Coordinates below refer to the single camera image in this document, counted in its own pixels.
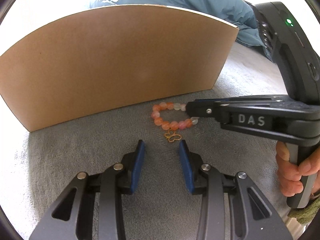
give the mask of person's hand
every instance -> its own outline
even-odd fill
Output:
[[[301,176],[309,176],[318,173],[312,192],[320,190],[320,147],[299,166],[289,162],[289,150],[283,142],[277,142],[276,161],[278,164],[278,178],[280,190],[286,197],[294,196],[303,191],[303,185],[300,182]]]

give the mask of gold butterfly pendant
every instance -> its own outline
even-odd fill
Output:
[[[176,133],[176,131],[172,129],[167,130],[164,137],[168,142],[180,141],[182,139],[181,134]]]

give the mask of white lettering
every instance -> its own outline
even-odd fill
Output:
[[[260,116],[260,117],[258,118],[258,120],[259,120],[258,125],[259,125],[259,126],[264,126],[264,124],[265,124],[265,122],[264,122],[264,116]]]
[[[249,120],[248,120],[248,124],[249,124],[249,123],[255,124],[254,118],[253,118],[252,115],[250,115],[250,118],[249,118]]]
[[[239,122],[245,122],[244,114],[239,114]]]

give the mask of green sleeve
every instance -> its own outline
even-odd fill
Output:
[[[319,208],[320,197],[304,209],[292,209],[289,212],[288,217],[296,218],[302,225],[309,224],[317,214]]]

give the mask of white bead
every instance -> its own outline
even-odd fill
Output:
[[[186,111],[186,104],[181,104],[181,111],[183,111],[183,112]]]
[[[191,117],[190,120],[192,121],[192,125],[195,125],[198,123],[198,117]]]
[[[174,110],[180,110],[180,109],[181,109],[181,104],[179,104],[179,103],[174,103],[174,104],[173,104],[173,109],[174,109]]]

